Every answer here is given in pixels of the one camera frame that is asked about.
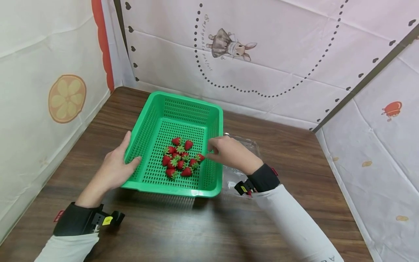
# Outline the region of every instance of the right hand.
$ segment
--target right hand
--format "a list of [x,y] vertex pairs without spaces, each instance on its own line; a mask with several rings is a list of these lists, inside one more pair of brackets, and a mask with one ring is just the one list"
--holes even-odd
[[236,139],[229,136],[215,137],[208,141],[206,158],[242,171],[246,175],[253,174],[262,165],[263,161],[249,151]]

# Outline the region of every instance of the white backdrop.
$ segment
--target white backdrop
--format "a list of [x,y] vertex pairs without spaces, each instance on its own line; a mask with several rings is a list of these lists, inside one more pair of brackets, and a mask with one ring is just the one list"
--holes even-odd
[[95,19],[91,1],[2,2],[0,243],[114,87]]
[[317,137],[375,261],[419,261],[419,40]]
[[[417,25],[419,2],[128,0],[122,10],[135,88],[313,129]],[[246,44],[248,57],[236,56]]]

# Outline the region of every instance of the rabbit in dress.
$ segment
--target rabbit in dress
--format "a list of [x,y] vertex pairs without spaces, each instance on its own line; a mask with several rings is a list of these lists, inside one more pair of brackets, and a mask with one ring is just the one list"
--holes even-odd
[[246,53],[246,50],[250,50],[257,45],[257,43],[243,45],[236,40],[234,34],[226,33],[222,28],[218,30],[215,36],[209,35],[208,38],[212,40],[212,44],[206,46],[211,48],[212,56],[215,58],[229,54],[233,57],[242,57],[245,61],[250,62],[250,55]]

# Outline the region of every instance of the orange slice illustration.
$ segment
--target orange slice illustration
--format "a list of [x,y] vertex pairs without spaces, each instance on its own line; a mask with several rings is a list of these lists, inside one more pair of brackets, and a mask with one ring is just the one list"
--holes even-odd
[[48,108],[57,123],[68,123],[80,113],[86,99],[86,84],[76,75],[62,75],[49,91]]

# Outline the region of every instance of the black wrist strap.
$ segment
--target black wrist strap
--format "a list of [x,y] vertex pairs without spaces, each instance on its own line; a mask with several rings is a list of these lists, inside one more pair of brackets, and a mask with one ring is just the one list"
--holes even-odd
[[95,215],[101,213],[103,205],[97,208],[82,208],[72,202],[64,211],[54,228],[54,236],[78,236],[95,231],[92,224]]
[[272,168],[263,164],[251,176],[248,176],[250,182],[256,188],[257,192],[265,192],[275,189],[279,186],[280,181]]

